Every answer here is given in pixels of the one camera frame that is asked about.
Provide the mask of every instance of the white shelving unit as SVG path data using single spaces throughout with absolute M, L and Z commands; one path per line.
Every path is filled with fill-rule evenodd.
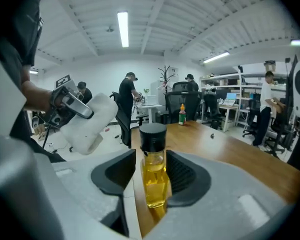
M 284 73 L 275 73 L 275 78 L 280 79 L 280 78 L 287 78 L 287 74 Z M 242 90 L 243 89 L 261 89 L 262 85 L 256 85 L 256 84 L 242 84 L 242 77 L 244 78 L 264 78 L 265 73 L 240 73 L 238 69 L 238 73 L 231 73 L 231 74 L 224 74 L 224 75 L 217 75 L 213 77 L 201 77 L 201 89 L 205 88 L 205 82 L 209 81 L 220 81 L 223 79 L 238 79 L 240 84 L 237 85 L 216 85 L 215 88 L 221 89 L 221 88 L 238 88 L 239 95 L 236 97 L 237 100 L 239 100 L 239 108 L 241 107 L 241 101 L 245 100 L 248 101 L 250 98 L 242 97 Z M 273 85 L 271 87 L 272 90 L 274 91 L 280 91 L 280 92 L 285 92 L 286 91 L 286 86 L 285 85 Z M 248 109 L 239 109 L 241 113 L 246 113 L 248 116 Z M 240 113 L 237 113 L 237 117 L 235 118 L 235 125 L 241 124 L 245 125 L 245 121 L 240 121 L 239 120 Z

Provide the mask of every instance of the shelf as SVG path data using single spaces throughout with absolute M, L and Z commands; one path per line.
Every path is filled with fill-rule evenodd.
M 245 77 L 245 78 L 264 78 L 265 77 L 265 73 L 241 73 L 241 76 Z M 274 73 L 274 78 L 278 79 L 278 78 L 287 78 L 287 74 L 286 73 Z
M 221 79 L 236 79 L 236 78 L 239 78 L 239 73 L 217 75 L 217 76 L 213 76 L 213 77 L 202 78 L 200 80 L 201 81 L 214 81 L 214 80 L 221 80 Z
M 245 101 L 248 101 L 248 100 L 251 100 L 251 98 L 244 98 L 244 97 L 236 97 L 237 100 L 245 100 Z
M 240 125 L 244 125 L 244 126 L 246 125 L 245 121 L 238 121 L 237 123 L 240 124 Z
M 249 89 L 261 89 L 262 85 L 241 85 L 242 88 L 249 88 Z M 286 87 L 285 86 L 272 86 L 271 87 L 272 90 L 275 91 L 286 91 Z
M 240 87 L 240 85 L 219 85 L 219 86 L 209 86 L 209 88 L 235 88 L 235 87 Z
M 221 79 L 238 79 L 239 76 L 243 76 L 245 78 L 264 78 L 265 73 L 231 73 L 231 74 L 223 74 L 223 75 L 217 75 L 213 77 L 208 77 L 208 78 L 202 78 L 200 79 L 201 81 L 216 81 L 216 80 L 221 80 Z M 286 73 L 274 73 L 274 78 L 287 78 Z

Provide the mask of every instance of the yellow liquid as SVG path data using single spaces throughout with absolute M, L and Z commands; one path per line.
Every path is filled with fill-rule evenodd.
M 169 178 L 166 173 L 166 166 L 161 164 L 143 165 L 143 185 L 145 200 L 149 208 L 163 206 L 167 197 Z

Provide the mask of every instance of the orange bottle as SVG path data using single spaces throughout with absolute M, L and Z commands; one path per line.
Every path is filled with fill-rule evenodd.
M 183 126 L 186 123 L 186 111 L 185 106 L 181 104 L 179 112 L 179 125 Z

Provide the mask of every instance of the ceiling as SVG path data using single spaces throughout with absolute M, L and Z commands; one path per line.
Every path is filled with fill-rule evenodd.
M 199 62 L 300 38 L 277 0 L 41 0 L 40 11 L 37 69 L 91 56 L 165 51 Z M 118 11 L 128 11 L 127 48 L 121 45 Z

